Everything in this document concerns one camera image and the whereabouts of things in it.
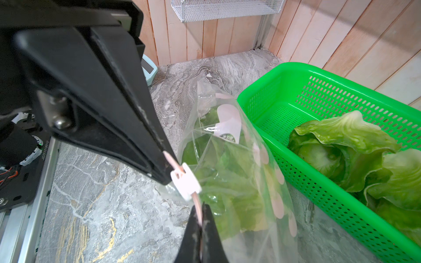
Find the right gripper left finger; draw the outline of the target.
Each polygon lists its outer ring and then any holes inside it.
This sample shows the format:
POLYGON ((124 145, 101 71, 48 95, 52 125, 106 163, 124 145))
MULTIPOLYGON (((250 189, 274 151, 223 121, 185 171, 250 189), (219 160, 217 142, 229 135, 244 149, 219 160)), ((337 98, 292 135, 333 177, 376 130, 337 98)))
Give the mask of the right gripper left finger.
POLYGON ((198 224, 196 208, 192 207, 184 236, 174 263, 200 263, 201 226, 198 224))

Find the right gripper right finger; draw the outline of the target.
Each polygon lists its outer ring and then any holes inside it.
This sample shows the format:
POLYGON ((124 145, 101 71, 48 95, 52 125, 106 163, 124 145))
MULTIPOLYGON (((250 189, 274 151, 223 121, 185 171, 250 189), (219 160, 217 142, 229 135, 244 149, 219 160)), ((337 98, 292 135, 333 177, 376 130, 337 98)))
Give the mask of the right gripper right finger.
POLYGON ((202 216, 201 262, 228 263, 213 213, 208 204, 202 205, 202 216))

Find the chinese cabbage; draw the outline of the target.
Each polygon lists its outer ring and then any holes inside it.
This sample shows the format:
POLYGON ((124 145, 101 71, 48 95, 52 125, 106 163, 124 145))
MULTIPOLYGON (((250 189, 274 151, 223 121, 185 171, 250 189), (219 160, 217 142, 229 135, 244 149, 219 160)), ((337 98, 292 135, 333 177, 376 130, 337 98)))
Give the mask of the chinese cabbage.
POLYGON ((381 169, 383 156, 401 147, 359 111, 312 120, 296 127, 288 149, 347 192, 360 192, 371 172, 381 169))
POLYGON ((184 140, 182 162, 202 187, 200 198, 211 207, 221 239, 246 231, 267 230, 268 197, 262 189, 262 142, 243 124, 238 143, 231 134, 215 135, 216 108, 196 118, 184 140))
POLYGON ((380 170, 366 178, 364 204, 421 245, 421 152, 385 154, 380 170))

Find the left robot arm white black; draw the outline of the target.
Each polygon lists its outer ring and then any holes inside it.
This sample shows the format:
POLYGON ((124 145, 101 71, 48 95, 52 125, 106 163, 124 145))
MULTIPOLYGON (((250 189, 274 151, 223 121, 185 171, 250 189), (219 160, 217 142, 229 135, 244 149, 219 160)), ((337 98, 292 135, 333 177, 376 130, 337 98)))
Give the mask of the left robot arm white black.
POLYGON ((133 1, 1 2, 2 210, 34 199, 52 138, 171 182, 143 18, 133 1))

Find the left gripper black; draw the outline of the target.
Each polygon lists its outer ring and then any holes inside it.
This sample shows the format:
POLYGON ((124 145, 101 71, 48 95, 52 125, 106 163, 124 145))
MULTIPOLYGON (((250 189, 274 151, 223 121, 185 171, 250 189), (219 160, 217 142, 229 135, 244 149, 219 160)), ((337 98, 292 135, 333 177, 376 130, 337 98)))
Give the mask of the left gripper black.
POLYGON ((60 141, 171 182, 133 1, 2 1, 1 118, 32 110, 60 141))

